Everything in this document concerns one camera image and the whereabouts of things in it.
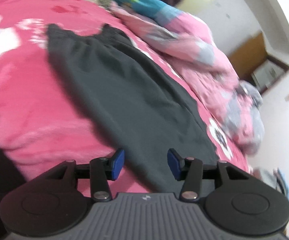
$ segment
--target pink comforter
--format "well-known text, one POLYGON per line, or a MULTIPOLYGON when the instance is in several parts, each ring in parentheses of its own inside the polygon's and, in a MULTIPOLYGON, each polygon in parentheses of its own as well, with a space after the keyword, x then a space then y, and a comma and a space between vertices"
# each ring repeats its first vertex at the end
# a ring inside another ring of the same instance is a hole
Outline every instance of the pink comforter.
MULTIPOLYGON (((49 67, 45 27, 50 23, 84 36, 97 33, 104 23, 123 30, 197 100, 202 119, 214 126, 210 113, 169 65, 96 4, 85 0, 0 0, 0 31, 8 33, 0 37, 0 44, 13 44, 12 49, 0 53, 0 148, 27 179, 65 159, 88 163, 114 152, 92 120, 74 107, 49 67)), ((231 154, 226 156, 209 129, 208 133, 221 159, 248 171, 246 159, 232 142, 227 141, 231 154)), ((88 183, 79 186, 88 195, 88 183)), ((110 187, 113 193, 147 192, 128 169, 123 169, 110 187)))
POLYGON ((239 80, 227 56, 214 44, 208 26, 159 0, 115 1, 132 8, 128 13, 113 6, 115 16, 163 54, 244 154, 256 154, 264 136, 258 110, 261 95, 239 80))

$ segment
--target floral blanket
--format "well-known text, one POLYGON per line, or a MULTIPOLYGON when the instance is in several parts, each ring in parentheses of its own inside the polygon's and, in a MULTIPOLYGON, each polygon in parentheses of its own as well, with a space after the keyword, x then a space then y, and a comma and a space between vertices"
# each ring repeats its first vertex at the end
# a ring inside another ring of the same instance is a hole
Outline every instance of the floral blanket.
POLYGON ((188 83, 244 154, 257 153, 264 136, 255 87, 240 81, 199 18, 159 0, 115 0, 112 13, 161 54, 188 83))

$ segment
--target pink bedsheet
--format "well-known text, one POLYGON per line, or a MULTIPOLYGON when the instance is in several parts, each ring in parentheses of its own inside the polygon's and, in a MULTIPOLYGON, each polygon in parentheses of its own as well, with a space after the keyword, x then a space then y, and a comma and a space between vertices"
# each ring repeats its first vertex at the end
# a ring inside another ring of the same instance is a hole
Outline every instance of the pink bedsheet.
MULTIPOLYGON (((78 164, 110 155, 114 149, 92 122, 71 103, 47 62, 45 28, 56 23, 78 35, 93 35, 104 23, 123 30, 168 75, 179 82, 197 101, 208 135, 220 159, 248 171, 245 157, 228 139, 231 153, 224 152, 214 136, 217 126, 189 86, 147 44, 121 21, 94 3, 85 0, 0 0, 0 31, 13 33, 16 48, 0 55, 0 148, 27 179, 32 179, 65 159, 78 164)), ((10 42, 0 40, 1 44, 10 42)), ((88 195, 88 183, 79 184, 88 195)), ((147 192, 124 168, 119 179, 110 183, 119 191, 147 192)))

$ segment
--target gray cloth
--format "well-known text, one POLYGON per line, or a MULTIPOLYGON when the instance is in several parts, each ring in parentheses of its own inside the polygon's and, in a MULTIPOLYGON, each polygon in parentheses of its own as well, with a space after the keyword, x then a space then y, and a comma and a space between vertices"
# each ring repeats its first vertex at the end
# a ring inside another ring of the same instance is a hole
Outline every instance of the gray cloth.
POLYGON ((235 138, 239 134, 241 127, 241 108, 239 106, 238 95, 249 96, 252 104, 249 108, 249 116, 252 122, 253 138, 249 141, 239 143, 240 150, 245 155, 255 155, 265 135, 265 127, 262 123, 259 108, 262 105, 262 97, 258 90, 246 81, 240 81, 239 86, 235 89, 231 100, 227 105, 227 116, 223 122, 222 129, 230 138, 235 138))
POLYGON ((49 62, 76 105, 113 147, 125 149, 127 165, 151 190, 180 192, 183 182, 167 163, 170 148, 216 165, 197 102, 123 31, 105 25, 101 34, 81 37, 49 25, 47 35, 49 62))

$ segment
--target folded cloth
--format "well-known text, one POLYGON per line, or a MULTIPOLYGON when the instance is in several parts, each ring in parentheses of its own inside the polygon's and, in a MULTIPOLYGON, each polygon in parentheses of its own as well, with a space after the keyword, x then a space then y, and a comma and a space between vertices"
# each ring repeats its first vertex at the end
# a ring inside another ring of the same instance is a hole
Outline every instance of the folded cloth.
POLYGON ((128 167, 150 189, 180 193, 183 183, 167 163, 170 148, 216 165, 196 101, 123 31, 104 25, 100 34, 82 37, 49 25, 47 35, 49 62, 76 105, 113 147, 125 149, 128 167))

